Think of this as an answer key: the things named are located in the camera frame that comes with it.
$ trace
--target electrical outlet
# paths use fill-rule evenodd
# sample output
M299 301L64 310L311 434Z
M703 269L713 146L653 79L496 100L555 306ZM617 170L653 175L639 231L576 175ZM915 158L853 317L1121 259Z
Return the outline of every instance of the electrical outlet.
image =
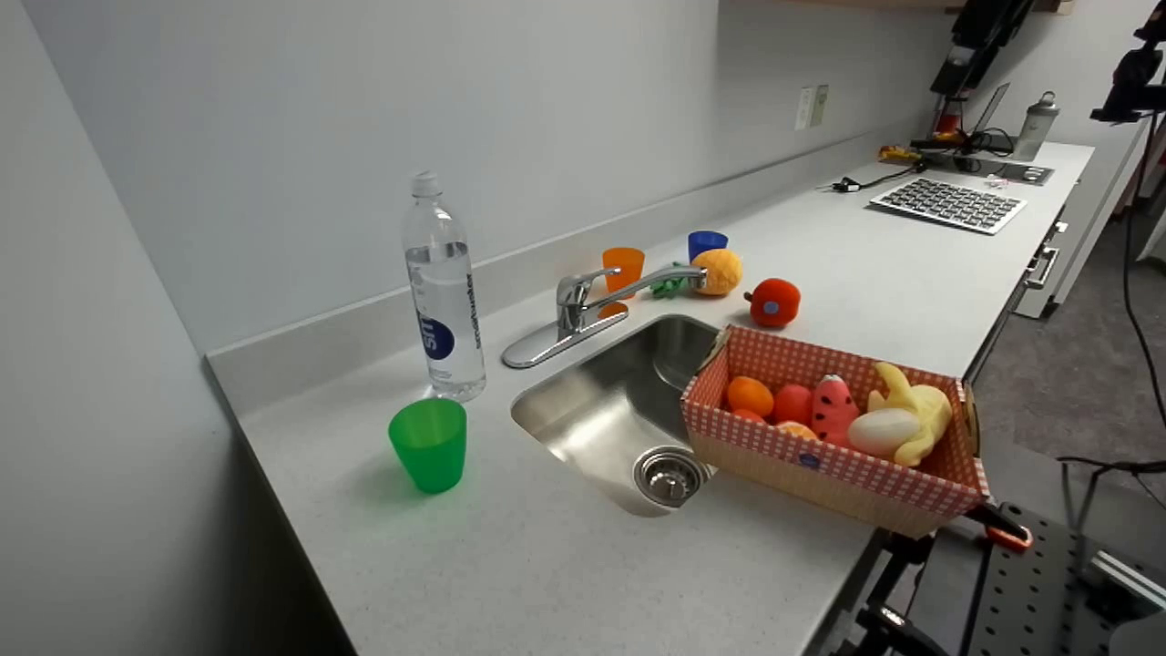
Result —
M819 129L827 120L830 84L805 84L797 95L794 133Z
M816 84L813 89L808 129L822 129L827 125L827 100L830 100L830 84Z

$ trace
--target sink drain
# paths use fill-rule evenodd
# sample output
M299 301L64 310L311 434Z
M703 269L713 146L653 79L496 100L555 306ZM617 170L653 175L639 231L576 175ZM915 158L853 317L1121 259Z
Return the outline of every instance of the sink drain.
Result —
M686 508L706 479L710 467L697 464L692 453L680 448L653 448L635 464L635 484L663 508Z

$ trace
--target green cup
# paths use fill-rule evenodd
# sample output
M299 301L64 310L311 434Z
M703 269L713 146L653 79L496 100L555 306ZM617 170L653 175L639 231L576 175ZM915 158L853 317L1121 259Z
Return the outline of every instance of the green cup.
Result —
M461 482L465 410L446 397L406 403L390 423L390 442L412 484L440 496Z

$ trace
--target plastic cup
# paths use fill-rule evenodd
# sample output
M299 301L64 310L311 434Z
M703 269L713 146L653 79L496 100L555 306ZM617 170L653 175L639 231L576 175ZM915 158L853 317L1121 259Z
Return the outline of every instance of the plastic cup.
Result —
M717 231L692 231L692 235L690 235L690 264L692 264L701 250L713 250L713 248L729 248L729 238L717 235Z
M465 410L448 397L406 403L390 423L390 442L412 484L440 496L461 482Z
M610 275L610 290L619 290L619 288L641 282L646 250L641 248L610 248L604 250L604 269L611 269Z

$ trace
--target gingham cloth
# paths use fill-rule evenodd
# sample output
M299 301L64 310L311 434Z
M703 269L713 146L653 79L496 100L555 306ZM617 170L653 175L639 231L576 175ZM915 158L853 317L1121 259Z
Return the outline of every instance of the gingham cloth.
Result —
M967 390L959 380L905 369L911 384L941 385L956 410L956 420L938 453L917 469L906 469L888 458L874 458L816 436L794 436L769 423L752 423L721 410L721 394L734 374L753 374L776 385L787 380L787 373L853 373L861 410L868 410L871 385L881 384L871 358L783 340L759 329L729 329L725 352L706 365L686 390L690 434L725 442L753 458L797 464L805 469L816 469L822 484L856 484L905 508L905 514L963 519L987 496L987 479L978 454L979 446L969 430L973 410L967 403Z

